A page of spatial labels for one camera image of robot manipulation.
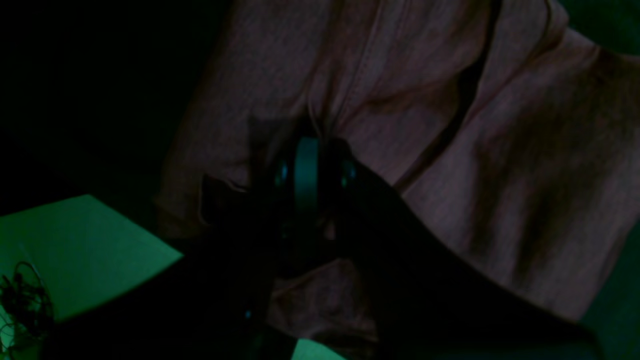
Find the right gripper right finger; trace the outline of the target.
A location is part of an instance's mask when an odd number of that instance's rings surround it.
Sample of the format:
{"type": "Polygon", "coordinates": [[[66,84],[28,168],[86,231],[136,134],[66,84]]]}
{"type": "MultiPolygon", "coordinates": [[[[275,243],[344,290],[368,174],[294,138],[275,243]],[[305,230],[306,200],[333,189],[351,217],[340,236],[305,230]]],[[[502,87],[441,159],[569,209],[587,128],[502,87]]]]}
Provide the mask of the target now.
{"type": "Polygon", "coordinates": [[[363,283],[377,360],[602,360],[592,333],[532,305],[441,243],[345,141],[307,140],[338,255],[363,283]]]}

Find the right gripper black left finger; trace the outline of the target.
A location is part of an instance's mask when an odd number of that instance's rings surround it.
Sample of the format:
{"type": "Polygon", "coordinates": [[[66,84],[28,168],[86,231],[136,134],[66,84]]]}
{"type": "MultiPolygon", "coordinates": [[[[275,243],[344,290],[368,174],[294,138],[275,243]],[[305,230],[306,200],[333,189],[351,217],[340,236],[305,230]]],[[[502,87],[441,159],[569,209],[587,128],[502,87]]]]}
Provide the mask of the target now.
{"type": "Polygon", "coordinates": [[[275,278],[311,257],[311,139],[288,148],[226,219],[145,283],[66,320],[47,360],[290,360],[266,325],[275,278]]]}

